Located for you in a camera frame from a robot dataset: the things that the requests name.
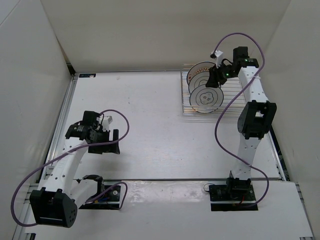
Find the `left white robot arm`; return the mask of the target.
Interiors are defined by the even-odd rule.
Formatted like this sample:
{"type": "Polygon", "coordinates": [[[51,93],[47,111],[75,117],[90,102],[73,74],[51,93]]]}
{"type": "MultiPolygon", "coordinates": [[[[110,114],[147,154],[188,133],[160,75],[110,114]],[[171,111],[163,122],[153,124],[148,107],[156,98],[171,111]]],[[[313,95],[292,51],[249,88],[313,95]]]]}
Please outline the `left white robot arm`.
{"type": "Polygon", "coordinates": [[[103,113],[85,111],[82,120],[69,126],[65,134],[64,156],[44,183],[30,194],[36,224],[70,228],[78,209],[105,195],[103,177],[96,174],[75,179],[85,153],[120,154],[119,130],[110,130],[113,119],[103,113]]]}

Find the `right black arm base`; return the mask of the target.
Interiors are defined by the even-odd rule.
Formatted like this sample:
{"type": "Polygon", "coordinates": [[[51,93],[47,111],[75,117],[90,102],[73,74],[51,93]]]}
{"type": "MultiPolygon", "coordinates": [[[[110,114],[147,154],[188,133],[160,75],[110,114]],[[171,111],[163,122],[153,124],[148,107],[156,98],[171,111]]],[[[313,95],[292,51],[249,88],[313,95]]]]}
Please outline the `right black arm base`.
{"type": "Polygon", "coordinates": [[[203,191],[209,194],[212,212],[257,211],[256,195],[251,179],[241,180],[232,174],[225,182],[208,182],[203,191]]]}

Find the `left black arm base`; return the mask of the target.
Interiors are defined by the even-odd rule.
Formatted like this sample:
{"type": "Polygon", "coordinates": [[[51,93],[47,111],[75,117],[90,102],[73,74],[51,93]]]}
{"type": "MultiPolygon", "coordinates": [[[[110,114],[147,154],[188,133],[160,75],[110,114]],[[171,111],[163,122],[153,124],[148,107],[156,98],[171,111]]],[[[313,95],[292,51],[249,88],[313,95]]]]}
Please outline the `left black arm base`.
{"type": "Polygon", "coordinates": [[[115,184],[105,184],[103,177],[99,175],[86,175],[82,180],[93,180],[97,182],[97,193],[89,199],[95,198],[103,193],[94,201],[84,203],[79,208],[83,210],[117,210],[120,211],[128,193],[128,184],[118,182],[115,184]]]}

